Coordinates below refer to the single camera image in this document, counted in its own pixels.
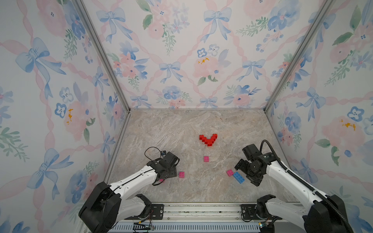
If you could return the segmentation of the blue 2x4 lego brick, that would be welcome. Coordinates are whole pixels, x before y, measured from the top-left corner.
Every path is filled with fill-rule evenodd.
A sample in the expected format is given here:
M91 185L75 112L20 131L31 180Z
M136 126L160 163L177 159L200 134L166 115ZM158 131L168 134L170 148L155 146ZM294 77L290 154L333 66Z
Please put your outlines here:
M238 173L238 172L235 172L233 174L233 177L236 179L236 181L239 183L239 184L242 184L244 183L245 179Z

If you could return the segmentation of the red 2x4 lego brick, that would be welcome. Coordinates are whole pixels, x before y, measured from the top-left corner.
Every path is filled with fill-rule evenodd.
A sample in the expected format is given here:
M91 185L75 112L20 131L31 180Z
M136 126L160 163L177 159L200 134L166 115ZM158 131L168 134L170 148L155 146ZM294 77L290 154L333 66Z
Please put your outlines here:
M204 142L204 143L212 143L212 144L214 144L214 142L211 139L207 139L207 141Z

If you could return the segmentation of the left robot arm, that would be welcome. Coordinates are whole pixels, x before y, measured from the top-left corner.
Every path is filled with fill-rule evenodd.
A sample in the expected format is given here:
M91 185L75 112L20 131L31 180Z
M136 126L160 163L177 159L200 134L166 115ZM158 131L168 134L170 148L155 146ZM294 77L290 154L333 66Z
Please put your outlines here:
M143 194L132 195L160 180L177 177L180 159L171 152L161 151L160 157L149 161L138 172L118 182L97 184L81 210L79 218L92 233L107 233L119 221L129 217L148 219L152 202Z

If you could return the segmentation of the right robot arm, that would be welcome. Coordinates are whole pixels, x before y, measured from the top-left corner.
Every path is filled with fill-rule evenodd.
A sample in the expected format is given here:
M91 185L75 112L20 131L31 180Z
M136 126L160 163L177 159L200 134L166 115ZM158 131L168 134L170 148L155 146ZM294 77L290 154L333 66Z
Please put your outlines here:
M281 201L274 195L265 195L256 201L255 210L249 218L259 217L261 233L275 232L275 222L286 220L307 233L351 233L344 201L336 195L327 195L289 169L275 153L263 153L262 148L251 144L243 148L245 160L241 159L235 170L242 171L251 184L258 187L264 176L269 175L292 193L301 206Z

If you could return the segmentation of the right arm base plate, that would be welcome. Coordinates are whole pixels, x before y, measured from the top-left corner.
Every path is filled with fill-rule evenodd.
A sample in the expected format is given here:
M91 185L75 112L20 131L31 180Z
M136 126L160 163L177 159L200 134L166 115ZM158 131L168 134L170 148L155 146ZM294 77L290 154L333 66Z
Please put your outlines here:
M256 204L241 204L241 219L245 222L249 221L270 221L276 218L275 216L268 215L262 217L256 212Z

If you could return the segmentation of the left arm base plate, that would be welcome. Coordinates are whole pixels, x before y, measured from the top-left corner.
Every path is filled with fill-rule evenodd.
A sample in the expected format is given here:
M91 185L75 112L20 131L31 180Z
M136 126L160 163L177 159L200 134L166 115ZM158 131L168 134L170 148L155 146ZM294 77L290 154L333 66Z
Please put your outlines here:
M164 215L164 204L151 204L150 206L145 207L143 213L140 216L131 216L125 220L162 220Z

